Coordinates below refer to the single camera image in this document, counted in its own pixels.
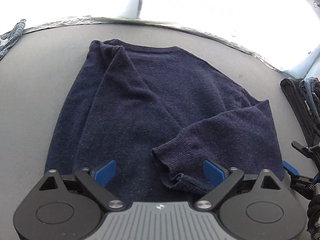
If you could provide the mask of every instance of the metal screw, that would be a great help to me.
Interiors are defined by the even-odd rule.
[[[111,208],[121,208],[123,207],[123,202],[121,200],[111,200],[108,204]]]
[[[197,208],[201,208],[201,209],[207,209],[207,208],[211,208],[212,204],[210,201],[207,200],[199,200],[196,203]]]

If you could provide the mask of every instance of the ridged gray surface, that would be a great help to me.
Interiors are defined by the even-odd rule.
[[[123,212],[110,213],[86,240],[235,240],[215,217],[187,202],[134,202]]]

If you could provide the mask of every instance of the navy sweater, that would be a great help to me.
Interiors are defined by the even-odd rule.
[[[193,201],[211,158],[283,179],[269,102],[178,47],[93,41],[61,110],[45,172],[116,161],[107,189],[131,201]]]

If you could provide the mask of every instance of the sweater sleeve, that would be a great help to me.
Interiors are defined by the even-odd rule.
[[[119,47],[92,41],[60,112],[48,151],[44,173],[50,169],[71,174],[89,111],[101,80]]]
[[[212,189],[202,171],[208,158],[225,168],[235,166],[251,174],[270,169],[284,178],[268,100],[196,122],[154,148],[152,155],[163,184],[186,192],[206,194]]]

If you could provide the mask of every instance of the ribbed cuff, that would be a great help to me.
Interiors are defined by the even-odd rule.
[[[198,148],[197,138],[187,132],[152,149],[154,163],[166,187],[195,194],[206,194],[212,189],[199,183],[203,174]]]

